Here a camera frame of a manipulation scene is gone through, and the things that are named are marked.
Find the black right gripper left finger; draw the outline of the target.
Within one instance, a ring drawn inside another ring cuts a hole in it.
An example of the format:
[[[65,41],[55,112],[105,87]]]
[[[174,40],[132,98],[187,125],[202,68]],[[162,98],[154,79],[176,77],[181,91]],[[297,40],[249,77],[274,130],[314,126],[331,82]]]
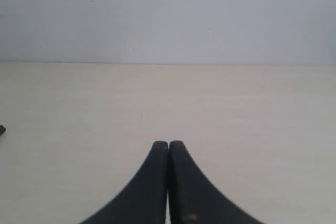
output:
[[[83,223],[165,223],[167,162],[167,142],[154,142],[129,183]]]

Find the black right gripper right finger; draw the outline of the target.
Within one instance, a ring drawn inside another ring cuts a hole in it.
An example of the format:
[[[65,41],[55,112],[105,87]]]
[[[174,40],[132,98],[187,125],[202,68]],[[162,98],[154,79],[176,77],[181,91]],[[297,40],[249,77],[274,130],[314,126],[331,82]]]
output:
[[[168,195],[171,223],[260,223],[207,179],[182,141],[170,143]]]

